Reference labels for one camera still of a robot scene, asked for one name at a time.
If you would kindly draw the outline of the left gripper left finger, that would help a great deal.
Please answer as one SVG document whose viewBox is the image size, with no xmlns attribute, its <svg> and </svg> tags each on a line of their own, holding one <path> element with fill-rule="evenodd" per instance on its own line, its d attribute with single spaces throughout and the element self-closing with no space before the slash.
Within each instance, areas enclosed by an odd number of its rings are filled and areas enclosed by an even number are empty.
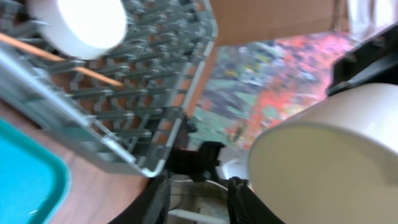
<svg viewBox="0 0 398 224">
<path fill-rule="evenodd" d="M 171 181 L 167 174 L 151 179 L 146 189 L 109 224 L 166 224 Z"/>
</svg>

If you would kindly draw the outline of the white plastic cup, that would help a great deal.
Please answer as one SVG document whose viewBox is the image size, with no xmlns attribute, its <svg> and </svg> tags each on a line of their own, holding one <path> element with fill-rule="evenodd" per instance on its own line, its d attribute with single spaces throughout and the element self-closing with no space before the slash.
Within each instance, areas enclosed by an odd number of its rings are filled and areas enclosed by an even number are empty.
<svg viewBox="0 0 398 224">
<path fill-rule="evenodd" d="M 397 87 L 346 90 L 267 130 L 248 172 L 285 223 L 396 223 Z"/>
</svg>

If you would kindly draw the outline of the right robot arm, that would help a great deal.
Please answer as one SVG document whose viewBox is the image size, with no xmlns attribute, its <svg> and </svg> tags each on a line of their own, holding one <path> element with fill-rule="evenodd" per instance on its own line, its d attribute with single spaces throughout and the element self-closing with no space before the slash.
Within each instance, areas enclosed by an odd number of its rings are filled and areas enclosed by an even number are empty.
<svg viewBox="0 0 398 224">
<path fill-rule="evenodd" d="M 397 23 L 334 62 L 326 95 L 331 97 L 370 83 L 397 85 Z"/>
</svg>

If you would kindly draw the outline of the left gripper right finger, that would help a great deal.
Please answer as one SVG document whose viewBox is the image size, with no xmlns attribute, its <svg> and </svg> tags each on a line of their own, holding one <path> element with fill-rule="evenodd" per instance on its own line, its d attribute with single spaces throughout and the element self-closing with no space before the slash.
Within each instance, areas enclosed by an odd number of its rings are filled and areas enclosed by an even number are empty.
<svg viewBox="0 0 398 224">
<path fill-rule="evenodd" d="M 230 224 L 284 224 L 239 177 L 228 180 L 228 213 Z"/>
</svg>

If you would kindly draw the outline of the wooden chopstick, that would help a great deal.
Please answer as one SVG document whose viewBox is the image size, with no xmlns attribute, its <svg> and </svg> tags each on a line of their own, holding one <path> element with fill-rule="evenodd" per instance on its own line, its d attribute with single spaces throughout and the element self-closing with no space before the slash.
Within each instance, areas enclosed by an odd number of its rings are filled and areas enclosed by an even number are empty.
<svg viewBox="0 0 398 224">
<path fill-rule="evenodd" d="M 30 45 L 30 44 L 27 44 L 27 43 L 22 42 L 20 40 L 17 40 L 15 38 L 13 38 L 11 36 L 8 36 L 6 34 L 3 34 L 3 33 L 1 33 L 1 42 L 7 43 L 7 44 L 9 44 L 9 45 L 11 45 L 13 47 L 16 47 L 16 48 L 20 49 L 20 50 L 23 50 L 23 51 L 26 51 L 26 52 L 31 53 L 33 55 L 45 58 L 47 60 L 51 60 L 51 61 L 54 61 L 54 62 L 66 61 L 65 58 L 61 58 L 61 57 L 59 57 L 57 55 L 51 54 L 49 52 L 46 52 L 46 51 L 44 51 L 42 49 L 34 47 L 33 45 Z M 104 76 L 104 75 L 102 75 L 100 73 L 94 72 L 94 71 L 92 71 L 92 70 L 90 70 L 88 68 L 82 67 L 82 66 L 75 67 L 74 70 L 76 70 L 76 71 L 78 71 L 78 72 L 80 72 L 80 73 L 82 73 L 84 75 L 88 75 L 88 76 L 90 76 L 92 78 L 100 80 L 102 82 L 108 83 L 110 85 L 119 86 L 119 87 L 123 86 L 123 84 L 121 82 L 119 82 L 119 81 L 116 81 L 116 80 L 113 80 L 111 78 L 108 78 L 108 77 L 106 77 L 106 76 Z"/>
</svg>

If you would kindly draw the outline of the white bowl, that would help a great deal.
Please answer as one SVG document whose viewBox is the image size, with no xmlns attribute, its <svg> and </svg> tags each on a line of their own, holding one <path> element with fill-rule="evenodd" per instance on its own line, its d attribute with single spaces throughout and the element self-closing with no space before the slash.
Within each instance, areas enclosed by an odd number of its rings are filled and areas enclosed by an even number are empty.
<svg viewBox="0 0 398 224">
<path fill-rule="evenodd" d="M 69 57 L 96 59 L 117 47 L 127 34 L 120 0 L 28 0 L 29 16 L 44 25 L 40 35 Z"/>
</svg>

